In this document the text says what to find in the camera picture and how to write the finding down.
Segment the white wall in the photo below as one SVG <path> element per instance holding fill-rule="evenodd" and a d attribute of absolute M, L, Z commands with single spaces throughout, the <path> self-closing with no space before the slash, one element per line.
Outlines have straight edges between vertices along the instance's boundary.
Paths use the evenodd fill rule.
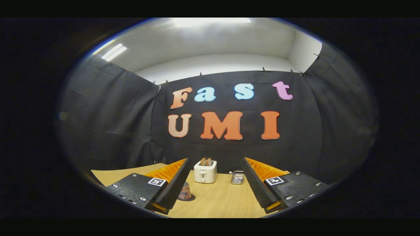
<path fill-rule="evenodd" d="M 290 51 L 289 62 L 297 69 L 297 72 L 305 72 L 315 61 L 316 55 L 322 48 L 322 42 L 296 30 L 294 45 Z"/>
<path fill-rule="evenodd" d="M 298 71 L 286 59 L 249 54 L 216 54 L 183 58 L 162 63 L 136 72 L 156 84 L 205 74 L 231 71 Z"/>

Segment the foam letter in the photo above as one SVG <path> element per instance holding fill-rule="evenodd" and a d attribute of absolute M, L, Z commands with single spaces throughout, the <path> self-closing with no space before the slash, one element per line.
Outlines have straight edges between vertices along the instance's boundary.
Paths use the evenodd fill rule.
<path fill-rule="evenodd" d="M 289 89 L 289 85 L 283 84 L 282 81 L 279 81 L 273 84 L 273 87 L 277 89 L 278 96 L 283 100 L 291 100 L 293 95 L 287 94 L 286 89 Z"/>
<path fill-rule="evenodd" d="M 186 136 L 186 134 L 188 133 L 188 122 L 189 122 L 189 119 L 191 118 L 191 114 L 182 114 L 181 118 L 182 118 L 182 130 L 178 132 L 176 130 L 176 120 L 178 119 L 178 115 L 168 116 L 168 120 L 169 120 L 168 130 L 169 130 L 169 134 L 172 135 L 173 137 L 182 138 Z"/>
<path fill-rule="evenodd" d="M 189 93 L 192 92 L 192 88 L 188 87 L 188 88 L 181 89 L 181 90 L 178 90 L 178 91 L 175 91 L 175 92 L 172 93 L 173 94 L 173 104 L 171 106 L 171 109 L 180 108 L 184 105 L 182 103 L 182 101 L 185 102 L 185 100 L 188 98 L 187 92 L 189 92 Z"/>
<path fill-rule="evenodd" d="M 252 84 L 237 84 L 235 85 L 234 90 L 237 92 L 235 93 L 235 97 L 238 100 L 241 99 L 251 99 L 254 96 L 254 86 Z"/>
<path fill-rule="evenodd" d="M 214 88 L 212 87 L 201 88 L 197 91 L 197 93 L 198 94 L 194 97 L 196 102 L 211 102 L 216 99 L 216 96 L 214 95 Z"/>
<path fill-rule="evenodd" d="M 280 114 L 276 111 L 264 111 L 261 113 L 264 117 L 264 133 L 261 135 L 262 139 L 278 139 L 280 134 L 277 133 L 277 117 Z"/>
<path fill-rule="evenodd" d="M 212 139 L 213 134 L 211 130 L 213 129 L 214 134 L 219 139 L 222 137 L 223 133 L 226 131 L 225 139 L 228 140 L 241 140 L 242 135 L 239 129 L 239 122 L 242 117 L 242 112 L 240 111 L 231 111 L 229 112 L 223 122 L 220 122 L 219 117 L 214 112 L 204 112 L 202 114 L 204 117 L 204 132 L 201 134 L 202 139 Z"/>

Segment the pink letter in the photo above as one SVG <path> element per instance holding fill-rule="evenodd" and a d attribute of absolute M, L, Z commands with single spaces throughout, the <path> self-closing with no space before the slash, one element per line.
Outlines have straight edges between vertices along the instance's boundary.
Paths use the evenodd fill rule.
<path fill-rule="evenodd" d="M 291 100 L 293 96 L 291 94 L 287 94 L 286 89 L 289 89 L 289 86 L 286 84 L 283 84 L 282 81 L 279 81 L 275 84 L 273 84 L 273 87 L 277 89 L 278 96 L 283 100 Z"/>

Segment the ceiling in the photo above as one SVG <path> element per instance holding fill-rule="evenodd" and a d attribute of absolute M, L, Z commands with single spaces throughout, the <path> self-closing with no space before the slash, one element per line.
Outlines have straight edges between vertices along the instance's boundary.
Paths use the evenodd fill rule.
<path fill-rule="evenodd" d="M 251 23 L 207 23 L 177 28 L 172 18 L 153 18 L 118 35 L 97 54 L 121 43 L 127 50 L 111 60 L 131 72 L 168 61 L 211 54 L 254 54 L 288 59 L 295 29 L 279 20 L 250 18 Z"/>

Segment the orange letter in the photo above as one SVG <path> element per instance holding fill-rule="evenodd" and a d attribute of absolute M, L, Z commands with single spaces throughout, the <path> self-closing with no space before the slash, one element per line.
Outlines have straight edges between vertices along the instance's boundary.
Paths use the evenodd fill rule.
<path fill-rule="evenodd" d="M 228 140 L 241 140 L 242 135 L 239 130 L 239 121 L 242 117 L 242 112 L 240 111 L 231 111 L 229 112 L 223 122 L 220 122 L 219 117 L 214 112 L 204 112 L 202 114 L 204 117 L 204 132 L 200 136 L 202 139 L 212 139 L 213 134 L 211 129 L 213 129 L 214 134 L 219 139 L 222 137 L 223 133 L 226 131 L 225 139 Z"/>
<path fill-rule="evenodd" d="M 277 133 L 277 117 L 280 114 L 276 111 L 264 111 L 261 113 L 264 117 L 264 133 L 261 135 L 262 139 L 278 139 L 280 134 Z"/>
<path fill-rule="evenodd" d="M 176 120 L 178 119 L 178 115 L 168 116 L 168 119 L 169 119 L 168 130 L 169 130 L 169 133 L 173 137 L 182 138 L 188 133 L 188 122 L 189 122 L 189 119 L 191 118 L 191 114 L 182 114 L 181 118 L 182 118 L 182 130 L 178 132 L 176 130 Z"/>
<path fill-rule="evenodd" d="M 185 100 L 188 98 L 187 92 L 189 92 L 189 93 L 192 92 L 192 88 L 188 87 L 186 89 L 181 89 L 181 90 L 178 90 L 178 91 L 175 91 L 175 92 L 172 93 L 173 94 L 173 104 L 171 106 L 171 109 L 180 108 L 184 105 L 182 103 L 182 101 L 185 102 Z"/>

